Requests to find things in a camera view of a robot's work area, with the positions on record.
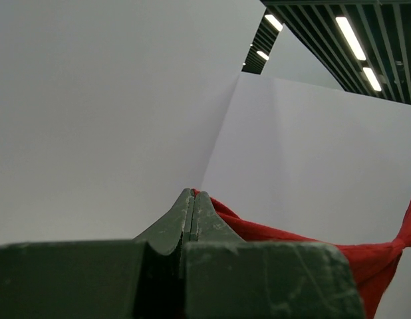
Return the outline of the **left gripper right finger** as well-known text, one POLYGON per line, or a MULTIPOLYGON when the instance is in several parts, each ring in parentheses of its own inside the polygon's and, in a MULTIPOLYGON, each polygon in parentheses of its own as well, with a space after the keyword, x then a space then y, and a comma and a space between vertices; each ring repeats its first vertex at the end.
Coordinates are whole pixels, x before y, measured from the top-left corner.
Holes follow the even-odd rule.
POLYGON ((244 240, 217 214, 206 192, 195 195, 191 241, 242 243, 244 240))

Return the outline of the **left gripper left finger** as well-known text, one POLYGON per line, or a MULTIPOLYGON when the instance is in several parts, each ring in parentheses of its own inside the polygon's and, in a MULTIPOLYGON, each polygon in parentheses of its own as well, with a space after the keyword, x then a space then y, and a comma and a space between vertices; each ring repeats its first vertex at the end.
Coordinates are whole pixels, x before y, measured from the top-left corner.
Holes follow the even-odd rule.
POLYGON ((190 240, 194 212, 194 191, 184 189, 170 210, 134 238, 146 241, 157 253, 170 255, 190 240))

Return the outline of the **red t shirt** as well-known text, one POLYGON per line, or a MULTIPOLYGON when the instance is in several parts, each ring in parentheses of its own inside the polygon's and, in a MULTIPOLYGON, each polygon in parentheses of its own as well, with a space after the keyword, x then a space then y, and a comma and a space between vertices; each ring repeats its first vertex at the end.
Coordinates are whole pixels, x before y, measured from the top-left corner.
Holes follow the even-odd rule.
MULTIPOLYGON (((313 242, 314 239, 246 221, 217 199, 211 206, 246 241, 313 242)), ((411 248, 411 200, 396 237, 385 243, 335 245, 346 257, 367 318, 374 318, 383 294, 396 273, 404 249, 411 248)))

